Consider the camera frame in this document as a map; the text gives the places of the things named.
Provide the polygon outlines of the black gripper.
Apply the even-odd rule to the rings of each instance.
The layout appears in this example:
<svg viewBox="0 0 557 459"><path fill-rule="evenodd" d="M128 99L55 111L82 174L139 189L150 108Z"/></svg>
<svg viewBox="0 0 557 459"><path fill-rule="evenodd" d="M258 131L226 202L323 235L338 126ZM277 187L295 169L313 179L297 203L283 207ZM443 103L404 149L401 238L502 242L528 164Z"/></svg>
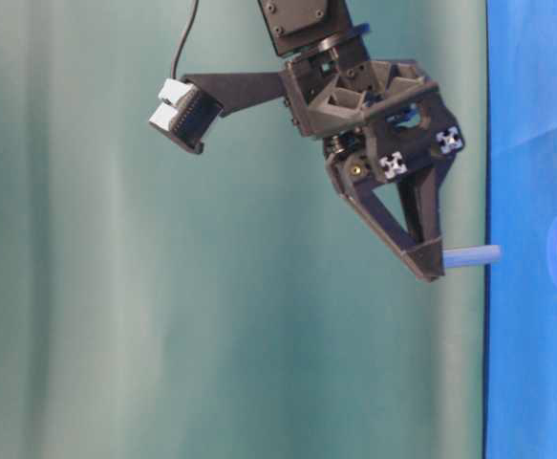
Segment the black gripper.
<svg viewBox="0 0 557 459"><path fill-rule="evenodd" d="M419 279L444 276L439 187L464 139L437 83L413 60L289 61L285 96L304 137L324 144L338 195ZM406 225L375 195L397 184Z"/></svg>

